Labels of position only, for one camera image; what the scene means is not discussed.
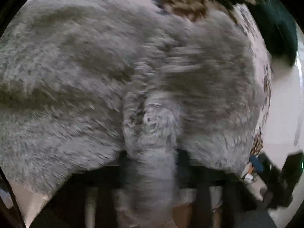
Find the dark green pillow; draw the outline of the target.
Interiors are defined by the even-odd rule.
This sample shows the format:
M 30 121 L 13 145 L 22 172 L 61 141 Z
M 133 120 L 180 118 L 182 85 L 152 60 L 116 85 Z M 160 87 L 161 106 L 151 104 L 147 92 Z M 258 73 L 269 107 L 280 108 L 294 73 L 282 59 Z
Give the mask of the dark green pillow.
M 279 0 L 255 0 L 247 3 L 271 56 L 283 58 L 289 66 L 296 61 L 298 38 L 292 15 Z

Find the grey fluffy fleece pants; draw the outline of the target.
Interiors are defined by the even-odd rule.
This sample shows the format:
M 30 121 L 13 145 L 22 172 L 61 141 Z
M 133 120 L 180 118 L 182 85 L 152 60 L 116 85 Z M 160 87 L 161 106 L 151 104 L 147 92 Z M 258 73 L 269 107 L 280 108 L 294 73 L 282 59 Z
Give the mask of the grey fluffy fleece pants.
M 32 0 L 1 37 L 1 168 L 52 195 L 125 150 L 127 207 L 171 220 L 177 150 L 241 174 L 264 99 L 248 37 L 130 0 Z

